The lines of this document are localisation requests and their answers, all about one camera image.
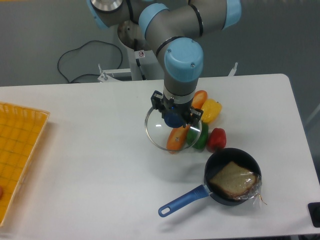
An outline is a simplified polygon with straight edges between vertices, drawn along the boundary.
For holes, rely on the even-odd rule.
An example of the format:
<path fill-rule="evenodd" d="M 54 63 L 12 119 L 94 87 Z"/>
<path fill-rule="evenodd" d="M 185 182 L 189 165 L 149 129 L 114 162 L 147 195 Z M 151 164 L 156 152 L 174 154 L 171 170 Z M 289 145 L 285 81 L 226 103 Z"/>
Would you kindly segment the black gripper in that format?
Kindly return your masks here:
<path fill-rule="evenodd" d="M 154 110 L 158 110 L 161 113 L 161 117 L 164 119 L 169 114 L 174 114 L 185 121 L 187 125 L 195 127 L 201 120 L 204 113 L 203 110 L 192 107 L 193 98 L 188 98 L 185 101 L 182 96 L 177 98 L 168 98 L 157 90 L 151 95 L 151 104 Z"/>

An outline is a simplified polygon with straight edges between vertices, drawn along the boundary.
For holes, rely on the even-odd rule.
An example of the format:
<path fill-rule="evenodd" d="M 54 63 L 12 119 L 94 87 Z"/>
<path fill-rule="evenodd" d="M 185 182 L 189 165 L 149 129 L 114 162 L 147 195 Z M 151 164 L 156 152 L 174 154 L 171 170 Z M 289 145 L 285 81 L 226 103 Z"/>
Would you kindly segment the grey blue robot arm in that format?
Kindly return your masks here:
<path fill-rule="evenodd" d="M 163 92 L 151 97 L 153 109 L 171 128 L 196 126 L 203 112 L 192 107 L 192 101 L 204 66 L 196 39 L 236 24 L 241 2 L 190 0 L 176 10 L 155 0 L 89 0 L 87 6 L 100 27 L 126 21 L 138 25 L 164 72 Z"/>

